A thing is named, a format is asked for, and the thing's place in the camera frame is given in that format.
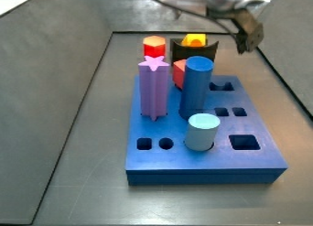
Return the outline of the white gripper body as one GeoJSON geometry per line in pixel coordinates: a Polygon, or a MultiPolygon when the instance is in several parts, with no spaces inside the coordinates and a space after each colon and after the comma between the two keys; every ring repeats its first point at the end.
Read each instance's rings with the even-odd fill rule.
{"type": "Polygon", "coordinates": [[[242,8],[252,10],[268,5],[272,0],[159,0],[174,8],[204,14],[208,10],[226,12],[242,8]]]}

